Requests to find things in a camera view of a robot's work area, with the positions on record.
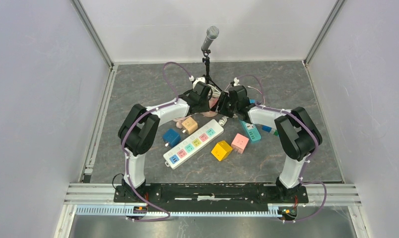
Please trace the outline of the beige cube plug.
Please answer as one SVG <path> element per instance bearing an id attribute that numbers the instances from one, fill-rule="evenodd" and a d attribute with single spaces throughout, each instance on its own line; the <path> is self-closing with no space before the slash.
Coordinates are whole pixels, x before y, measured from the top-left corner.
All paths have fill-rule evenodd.
<path id="1" fill-rule="evenodd" d="M 198 123 L 192 118 L 188 117 L 182 121 L 182 133 L 187 133 L 188 135 L 194 133 L 198 129 Z"/>

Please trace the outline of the pink cube plug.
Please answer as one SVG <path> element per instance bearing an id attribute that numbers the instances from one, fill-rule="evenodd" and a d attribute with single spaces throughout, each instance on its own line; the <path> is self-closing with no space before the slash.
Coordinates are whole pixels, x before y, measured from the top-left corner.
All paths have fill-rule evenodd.
<path id="1" fill-rule="evenodd" d="M 244 150 L 247 147 L 248 142 L 249 142 L 249 138 L 237 133 L 236 136 L 234 137 L 233 141 L 231 142 L 231 147 L 237 153 L 243 154 Z"/>

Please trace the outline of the blue cube plug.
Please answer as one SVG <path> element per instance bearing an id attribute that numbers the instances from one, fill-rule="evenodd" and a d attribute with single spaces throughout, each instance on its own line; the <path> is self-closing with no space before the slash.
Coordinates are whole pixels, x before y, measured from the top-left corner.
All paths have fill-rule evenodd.
<path id="1" fill-rule="evenodd" d="M 180 134 L 173 129 L 167 130 L 163 134 L 162 139 L 165 143 L 165 147 L 170 147 L 170 148 L 173 148 L 174 146 L 179 144 L 181 141 Z"/>

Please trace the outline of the yellow cube plug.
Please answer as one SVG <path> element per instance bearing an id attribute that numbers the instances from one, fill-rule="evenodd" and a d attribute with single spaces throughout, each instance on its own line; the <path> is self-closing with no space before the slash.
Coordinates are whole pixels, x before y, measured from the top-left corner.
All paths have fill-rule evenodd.
<path id="1" fill-rule="evenodd" d="M 212 149 L 212 155 L 218 160 L 223 161 L 232 152 L 233 148 L 225 141 L 219 141 Z"/>

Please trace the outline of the pink adapter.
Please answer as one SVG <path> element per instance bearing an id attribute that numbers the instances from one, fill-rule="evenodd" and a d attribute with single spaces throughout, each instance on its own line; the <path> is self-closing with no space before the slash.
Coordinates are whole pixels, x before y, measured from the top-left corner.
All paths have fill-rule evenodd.
<path id="1" fill-rule="evenodd" d="M 210 107 L 210 108 L 213 108 L 213 107 L 218 103 L 218 100 L 219 100 L 219 98 L 214 98 L 214 97 L 212 97 L 212 98 L 209 100 L 209 107 Z"/>

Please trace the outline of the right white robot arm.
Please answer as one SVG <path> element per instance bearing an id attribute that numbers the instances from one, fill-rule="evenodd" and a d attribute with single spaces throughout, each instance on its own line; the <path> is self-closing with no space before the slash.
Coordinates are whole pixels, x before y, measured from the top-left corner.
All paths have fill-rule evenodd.
<path id="1" fill-rule="evenodd" d="M 276 129 L 286 154 L 283 170 L 277 178 L 276 197 L 289 202 L 296 195 L 295 188 L 303 179 L 302 170 L 306 159 L 322 143 L 322 136 L 304 107 L 291 110 L 275 109 L 252 103 L 244 86 L 238 85 L 222 92 L 212 111 L 229 118 Z"/>

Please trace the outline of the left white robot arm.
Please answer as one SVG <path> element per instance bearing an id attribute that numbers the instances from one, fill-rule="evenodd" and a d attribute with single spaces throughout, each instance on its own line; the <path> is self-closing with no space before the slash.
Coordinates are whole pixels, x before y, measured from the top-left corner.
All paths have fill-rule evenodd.
<path id="1" fill-rule="evenodd" d="M 212 89 L 199 82 L 191 90 L 175 99 L 156 106 L 144 107 L 135 104 L 118 131 L 121 148 L 125 155 L 124 180 L 129 186 L 126 196 L 133 202 L 145 196 L 145 154 L 150 150 L 158 128 L 169 121 L 195 113 L 210 111 L 209 97 Z"/>

